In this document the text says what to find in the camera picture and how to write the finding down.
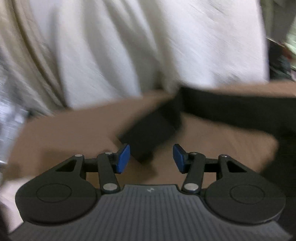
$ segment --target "black object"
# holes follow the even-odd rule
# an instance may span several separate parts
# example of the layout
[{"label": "black object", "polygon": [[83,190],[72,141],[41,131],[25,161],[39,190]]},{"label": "black object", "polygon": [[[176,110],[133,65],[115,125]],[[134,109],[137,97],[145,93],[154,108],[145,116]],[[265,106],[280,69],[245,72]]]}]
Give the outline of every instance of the black object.
[{"label": "black object", "polygon": [[[172,115],[167,114],[169,110],[173,110]],[[136,155],[131,152],[136,159],[152,153],[160,143],[180,130],[182,111],[211,121],[264,131],[278,140],[275,159],[262,175],[278,185],[287,196],[287,205],[279,222],[296,235],[296,99],[214,94],[181,87],[175,98],[154,110],[153,115],[148,113],[142,117],[135,124],[136,131],[135,126],[131,127],[120,135],[119,140],[130,143],[131,150],[134,149],[133,144],[141,140],[136,145]],[[164,134],[154,132],[154,125],[159,125],[163,112],[166,113],[165,122],[158,129],[162,128]],[[154,138],[145,138],[152,132]]]},{"label": "black object", "polygon": [[[291,238],[276,223],[285,196],[275,185],[227,155],[219,156],[218,160],[207,159],[197,152],[186,153],[176,144],[173,156],[178,169],[188,172],[181,190],[176,185],[117,188],[114,173],[118,166],[127,163],[128,146],[119,153],[106,152],[93,159],[84,159],[82,155],[71,157],[17,192],[16,203],[24,223],[9,235],[10,239],[286,241]],[[100,190],[86,185],[86,170],[99,172]],[[204,171],[216,172],[217,181],[203,190],[203,197]],[[69,194],[65,185],[75,191],[75,196]],[[38,204],[35,199],[46,204]]]},{"label": "black object", "polygon": [[285,46],[271,41],[269,43],[268,59],[270,80],[293,80],[290,62],[283,53]]},{"label": "black object", "polygon": [[[191,164],[188,175],[182,186],[186,193],[199,193],[202,186],[203,173],[217,173],[217,181],[205,191],[205,201],[209,208],[219,216],[237,223],[260,224],[278,220],[285,206],[285,195],[272,183],[256,172],[237,162],[228,155],[220,155],[218,160],[207,159],[204,155],[187,153],[176,144],[173,156],[177,166],[185,162]],[[185,185],[194,183],[196,190],[187,190]]]},{"label": "black object", "polygon": [[72,156],[32,179],[18,190],[15,197],[21,217],[32,223],[48,225],[81,217],[101,196],[85,180],[86,172],[98,172],[102,187],[113,184],[115,188],[102,188],[102,194],[120,191],[110,160],[115,169],[123,171],[129,160],[129,146],[124,145],[118,153],[103,153],[93,159],[85,160],[80,154]]}]

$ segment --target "white cloth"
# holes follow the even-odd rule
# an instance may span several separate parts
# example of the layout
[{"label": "white cloth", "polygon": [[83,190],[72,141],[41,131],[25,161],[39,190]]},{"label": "white cloth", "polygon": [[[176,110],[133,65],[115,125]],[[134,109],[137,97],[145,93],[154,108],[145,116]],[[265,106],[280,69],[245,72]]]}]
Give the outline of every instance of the white cloth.
[{"label": "white cloth", "polygon": [[73,108],[162,84],[215,88],[268,79],[256,0],[63,0],[57,59]]},{"label": "white cloth", "polygon": [[7,222],[8,231],[14,231],[19,225],[23,223],[20,212],[15,204],[15,195],[18,189],[31,178],[21,178],[12,181],[6,181],[0,187],[0,203],[4,205],[4,218]]}]

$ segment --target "black strap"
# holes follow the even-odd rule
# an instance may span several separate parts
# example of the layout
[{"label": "black strap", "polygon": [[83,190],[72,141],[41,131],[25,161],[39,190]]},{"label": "black strap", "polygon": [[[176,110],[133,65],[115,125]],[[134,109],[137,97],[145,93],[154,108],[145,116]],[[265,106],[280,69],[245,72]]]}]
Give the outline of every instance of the black strap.
[{"label": "black strap", "polygon": [[[273,135],[279,141],[279,149],[275,160],[261,174],[285,192],[287,207],[295,207],[295,98],[235,96],[182,87],[174,99],[142,117],[119,140],[128,143],[132,156],[141,161],[181,128],[181,111]],[[296,223],[296,209],[286,209],[279,222],[292,229]]]}]

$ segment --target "silver metal object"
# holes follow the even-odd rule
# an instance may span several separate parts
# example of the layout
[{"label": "silver metal object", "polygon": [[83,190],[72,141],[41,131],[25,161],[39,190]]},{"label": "silver metal object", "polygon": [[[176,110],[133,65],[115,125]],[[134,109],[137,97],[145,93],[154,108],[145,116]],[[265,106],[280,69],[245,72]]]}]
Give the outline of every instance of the silver metal object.
[{"label": "silver metal object", "polygon": [[186,183],[184,185],[184,188],[188,191],[196,191],[199,188],[199,186],[195,183]]},{"label": "silver metal object", "polygon": [[0,172],[3,172],[28,111],[0,53]]},{"label": "silver metal object", "polygon": [[103,189],[106,191],[114,191],[117,189],[117,185],[115,183],[106,183],[103,186]]},{"label": "silver metal object", "polygon": [[274,42],[275,44],[277,44],[277,45],[279,45],[279,46],[281,46],[281,47],[285,47],[285,45],[284,44],[282,44],[282,43],[280,43],[280,42],[278,42],[278,41],[275,41],[275,40],[273,40],[272,38],[270,38],[270,37],[266,37],[269,41],[271,41],[271,42]]}]

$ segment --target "wrinkled cloth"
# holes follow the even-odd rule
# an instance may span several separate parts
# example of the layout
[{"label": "wrinkled cloth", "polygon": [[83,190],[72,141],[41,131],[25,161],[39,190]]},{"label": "wrinkled cloth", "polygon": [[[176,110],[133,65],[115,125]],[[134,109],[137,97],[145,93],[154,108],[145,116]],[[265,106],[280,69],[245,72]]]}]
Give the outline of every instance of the wrinkled cloth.
[{"label": "wrinkled cloth", "polygon": [[63,0],[57,16],[59,70],[75,109],[159,86],[268,79],[256,0]]},{"label": "wrinkled cloth", "polygon": [[65,101],[56,63],[27,0],[0,0],[0,49],[26,109],[52,114]]}]

